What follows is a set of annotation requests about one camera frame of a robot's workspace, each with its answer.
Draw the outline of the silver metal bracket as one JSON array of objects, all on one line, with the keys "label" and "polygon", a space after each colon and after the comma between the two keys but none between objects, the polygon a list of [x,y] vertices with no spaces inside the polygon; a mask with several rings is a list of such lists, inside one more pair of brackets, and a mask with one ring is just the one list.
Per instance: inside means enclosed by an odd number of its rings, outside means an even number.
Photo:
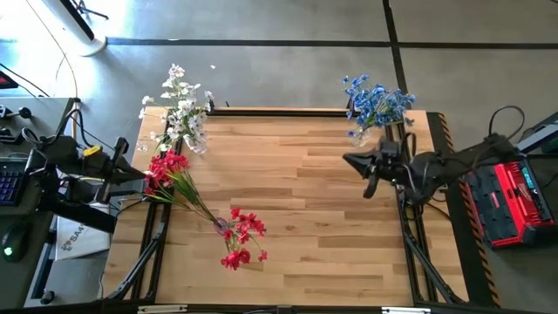
[{"label": "silver metal bracket", "polygon": [[432,314],[429,308],[416,307],[382,307],[382,314]]},{"label": "silver metal bracket", "polygon": [[139,306],[137,314],[166,314],[166,313],[185,313],[186,304],[155,304]]}]

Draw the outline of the black base plate hazard stripe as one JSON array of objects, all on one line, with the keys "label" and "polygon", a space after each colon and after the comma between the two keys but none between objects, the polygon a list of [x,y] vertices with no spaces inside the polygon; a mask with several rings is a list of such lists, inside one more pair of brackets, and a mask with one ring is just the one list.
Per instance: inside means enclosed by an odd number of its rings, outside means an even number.
[{"label": "black base plate hazard stripe", "polygon": [[458,179],[451,183],[445,200],[437,205],[449,216],[444,217],[430,206],[426,208],[425,234],[432,263],[458,297],[474,305],[500,308],[487,249],[465,182]]}]

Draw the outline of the black computer mouse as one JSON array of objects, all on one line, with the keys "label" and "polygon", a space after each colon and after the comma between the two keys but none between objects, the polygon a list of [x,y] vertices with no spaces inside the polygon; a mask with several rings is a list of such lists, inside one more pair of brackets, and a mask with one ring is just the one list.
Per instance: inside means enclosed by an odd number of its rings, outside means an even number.
[{"label": "black computer mouse", "polygon": [[17,263],[24,258],[29,246],[29,230],[28,222],[15,222],[4,233],[1,251],[6,262]]}]

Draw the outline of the blue artificial flower bunch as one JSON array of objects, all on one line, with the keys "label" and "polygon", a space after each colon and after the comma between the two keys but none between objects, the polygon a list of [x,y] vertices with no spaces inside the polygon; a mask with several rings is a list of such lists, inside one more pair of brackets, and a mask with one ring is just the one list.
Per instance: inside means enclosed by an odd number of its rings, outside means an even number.
[{"label": "blue artificial flower bunch", "polygon": [[373,89],[372,100],[374,103],[374,126],[413,125],[414,120],[405,117],[407,107],[416,100],[413,94],[403,93],[400,89],[389,90],[382,85],[376,85]]},{"label": "blue artificial flower bunch", "polygon": [[343,78],[344,92],[349,96],[347,119],[355,120],[357,127],[362,130],[383,126],[378,109],[386,89],[380,84],[369,85],[369,77],[368,74],[362,74],[355,78]]}]

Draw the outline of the black floor tape strip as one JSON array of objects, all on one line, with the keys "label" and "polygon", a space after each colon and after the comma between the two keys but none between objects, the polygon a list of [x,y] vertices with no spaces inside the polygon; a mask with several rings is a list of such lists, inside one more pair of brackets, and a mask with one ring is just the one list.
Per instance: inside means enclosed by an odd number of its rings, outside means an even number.
[{"label": "black floor tape strip", "polygon": [[396,31],[396,25],[394,22],[394,17],[391,9],[391,3],[390,0],[382,0],[382,3],[384,8],[384,17],[385,17],[386,27],[388,31],[388,36],[389,36],[389,44],[391,47],[391,55],[392,55],[393,66],[396,74],[398,88],[402,92],[407,92],[408,88],[405,79],[405,70],[403,67],[400,47],[398,44],[398,34]]},{"label": "black floor tape strip", "polygon": [[[109,45],[388,48],[389,41],[108,38]],[[398,42],[405,49],[558,50],[558,43]]]}]

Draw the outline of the white base black pole stand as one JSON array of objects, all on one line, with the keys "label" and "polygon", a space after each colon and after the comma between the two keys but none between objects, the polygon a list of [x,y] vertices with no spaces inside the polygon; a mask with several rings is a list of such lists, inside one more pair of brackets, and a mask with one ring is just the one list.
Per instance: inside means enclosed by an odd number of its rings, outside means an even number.
[{"label": "white base black pole stand", "polygon": [[84,15],[79,14],[70,0],[44,0],[53,16],[58,20],[63,33],[68,38],[71,49],[82,57],[90,57],[102,51],[107,39],[100,33],[95,33],[85,21]]}]

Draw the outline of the red black tool case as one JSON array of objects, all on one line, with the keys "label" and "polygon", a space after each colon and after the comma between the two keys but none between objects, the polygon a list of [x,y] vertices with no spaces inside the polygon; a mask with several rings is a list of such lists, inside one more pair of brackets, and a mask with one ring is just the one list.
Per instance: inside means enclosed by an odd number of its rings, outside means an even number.
[{"label": "red black tool case", "polygon": [[491,249],[558,242],[558,157],[480,167],[465,182]]}]

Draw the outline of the black backlit keyboard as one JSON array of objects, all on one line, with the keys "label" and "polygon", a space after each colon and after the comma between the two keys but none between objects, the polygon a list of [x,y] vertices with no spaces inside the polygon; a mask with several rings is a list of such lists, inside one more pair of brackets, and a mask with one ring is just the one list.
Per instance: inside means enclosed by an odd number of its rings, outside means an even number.
[{"label": "black backlit keyboard", "polygon": [[26,185],[26,164],[23,158],[0,158],[0,207],[15,207]]}]

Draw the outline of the black table edge rail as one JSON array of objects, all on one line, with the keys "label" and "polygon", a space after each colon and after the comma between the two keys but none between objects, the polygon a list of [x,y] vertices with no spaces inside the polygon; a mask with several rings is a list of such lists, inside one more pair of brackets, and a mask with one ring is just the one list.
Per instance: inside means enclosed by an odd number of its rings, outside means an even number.
[{"label": "black table edge rail", "polygon": [[[80,304],[2,309],[0,314],[137,314],[138,307],[145,305],[155,304],[100,299]],[[382,314],[382,307],[386,306],[187,304],[187,312],[176,314]],[[416,308],[429,308],[432,314],[547,314],[463,304],[421,304]]]},{"label": "black table edge rail", "polygon": [[263,117],[333,117],[345,118],[348,111],[343,108],[301,107],[217,107],[213,116],[263,116]]}]

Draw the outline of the black table frame rails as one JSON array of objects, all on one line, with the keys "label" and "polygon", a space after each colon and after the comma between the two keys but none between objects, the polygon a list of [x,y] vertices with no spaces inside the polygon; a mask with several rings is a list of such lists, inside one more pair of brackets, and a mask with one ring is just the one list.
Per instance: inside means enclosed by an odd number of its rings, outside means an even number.
[{"label": "black table frame rails", "polygon": [[421,304],[464,304],[433,265],[424,224],[424,207],[413,207],[405,199],[405,189],[391,182],[397,198],[407,275],[415,306]]},{"label": "black table frame rails", "polygon": [[154,303],[171,218],[171,204],[147,198],[147,212],[139,253],[134,264],[107,300]]}]

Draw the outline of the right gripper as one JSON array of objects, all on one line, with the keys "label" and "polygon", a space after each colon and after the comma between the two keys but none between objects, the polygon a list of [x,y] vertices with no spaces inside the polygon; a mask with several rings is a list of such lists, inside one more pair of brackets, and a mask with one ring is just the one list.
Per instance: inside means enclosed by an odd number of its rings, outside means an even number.
[{"label": "right gripper", "polygon": [[412,172],[404,162],[401,145],[382,137],[378,145],[367,152],[346,153],[343,159],[357,171],[363,180],[368,180],[364,197],[370,199],[380,180],[405,188],[412,188]]}]

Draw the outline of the grey desk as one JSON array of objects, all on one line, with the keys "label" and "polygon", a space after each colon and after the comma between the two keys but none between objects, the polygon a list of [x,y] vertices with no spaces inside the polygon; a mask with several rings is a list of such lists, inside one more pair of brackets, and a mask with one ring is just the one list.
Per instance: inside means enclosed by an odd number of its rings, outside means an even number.
[{"label": "grey desk", "polygon": [[[19,115],[0,119],[0,130],[7,129],[17,137],[24,127],[37,136],[53,135],[59,127],[65,127],[63,118],[71,110],[70,98],[0,98],[0,105],[12,112],[26,107],[31,117]],[[44,241],[51,225],[52,213],[38,211],[41,196],[38,182],[29,179],[20,190],[19,203],[15,207],[0,205],[0,310],[24,306],[37,264],[43,251]],[[18,222],[28,225],[28,242],[24,256],[17,262],[8,262],[3,257],[2,240],[6,232]]]}]

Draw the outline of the thin black tripod legs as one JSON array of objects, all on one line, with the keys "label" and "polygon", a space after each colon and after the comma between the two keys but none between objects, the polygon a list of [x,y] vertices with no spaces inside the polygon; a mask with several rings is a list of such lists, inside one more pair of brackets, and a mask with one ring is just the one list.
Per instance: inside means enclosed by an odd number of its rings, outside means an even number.
[{"label": "thin black tripod legs", "polygon": [[109,17],[103,13],[87,8],[85,5],[85,0],[70,0],[70,1],[79,14],[93,14],[95,16],[102,17],[105,20],[109,19]]}]

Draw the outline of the grey blue box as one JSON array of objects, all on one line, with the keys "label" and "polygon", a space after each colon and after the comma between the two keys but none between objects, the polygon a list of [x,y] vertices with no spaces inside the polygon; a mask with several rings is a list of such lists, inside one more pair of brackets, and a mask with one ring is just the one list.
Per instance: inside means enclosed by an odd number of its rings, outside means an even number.
[{"label": "grey blue box", "polygon": [[527,137],[516,144],[519,151],[524,154],[530,153],[558,137],[558,112],[531,127],[531,130],[532,132]]}]

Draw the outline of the black desk gadget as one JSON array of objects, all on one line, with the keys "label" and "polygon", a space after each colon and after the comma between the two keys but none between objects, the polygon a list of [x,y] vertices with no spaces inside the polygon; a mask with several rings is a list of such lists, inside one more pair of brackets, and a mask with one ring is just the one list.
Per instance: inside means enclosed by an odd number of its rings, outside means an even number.
[{"label": "black desk gadget", "polygon": [[0,127],[0,143],[4,145],[19,146],[25,141],[32,144],[38,144],[39,138],[29,127],[22,127],[18,133],[13,133],[7,127]]}]

